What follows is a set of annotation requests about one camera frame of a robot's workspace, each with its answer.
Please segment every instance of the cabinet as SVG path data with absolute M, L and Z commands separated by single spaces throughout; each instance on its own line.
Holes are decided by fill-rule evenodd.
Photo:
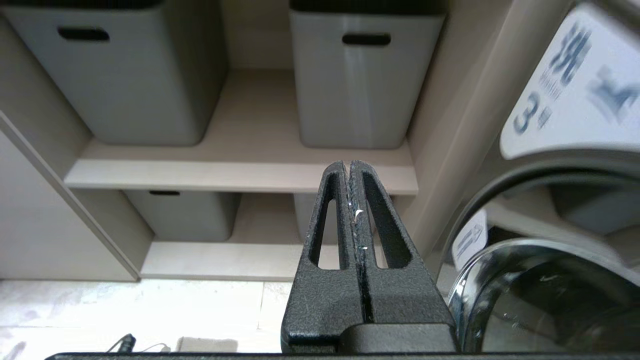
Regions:
M 287 1 L 221 3 L 232 70 L 203 142 L 184 148 L 114 146 L 92 138 L 10 27 L 0 23 L 0 50 L 12 54 L 0 60 L 0 76 L 7 79 L 0 86 L 0 110 L 13 110 L 8 127 L 74 213 L 136 277 L 292 279 L 302 245 L 291 194 L 317 191 L 324 168 L 337 160 L 375 167 L 425 256 L 568 2 L 451 1 L 406 140 L 394 150 L 304 147 Z M 122 195 L 129 189 L 243 197 L 229 241 L 160 242 Z M 337 247 L 325 245 L 321 257 L 335 265 Z

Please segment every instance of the tile floor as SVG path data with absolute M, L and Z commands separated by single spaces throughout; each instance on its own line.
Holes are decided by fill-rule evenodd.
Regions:
M 290 290 L 289 282 L 1 281 L 0 359 L 103 352 L 127 333 L 137 351 L 164 343 L 171 351 L 279 352 Z

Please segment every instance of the white label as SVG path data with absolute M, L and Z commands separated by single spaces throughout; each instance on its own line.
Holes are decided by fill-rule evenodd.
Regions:
M 500 136 L 506 159 L 561 149 L 640 151 L 640 45 L 592 4 L 551 41 Z
M 487 240 L 486 211 L 480 209 L 458 233 L 451 247 L 453 265 L 457 271 L 480 250 L 484 249 Z

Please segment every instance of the bin handle hole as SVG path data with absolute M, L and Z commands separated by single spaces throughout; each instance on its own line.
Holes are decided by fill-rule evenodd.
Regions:
M 388 33 L 347 33 L 342 36 L 345 45 L 387 46 L 391 43 Z
M 109 41 L 109 33 L 100 28 L 68 28 L 59 26 L 58 34 L 66 40 L 71 41 Z
M 180 196 L 180 192 L 171 190 L 149 190 L 149 194 L 157 196 Z

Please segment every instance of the label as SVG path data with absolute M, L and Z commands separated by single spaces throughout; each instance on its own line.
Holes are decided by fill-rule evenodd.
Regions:
M 561 149 L 640 151 L 638 97 L 638 36 L 583 3 L 560 25 L 502 128 L 502 156 Z
M 462 270 L 467 261 L 484 249 L 487 241 L 486 211 L 480 209 L 462 227 L 451 247 L 453 265 Z

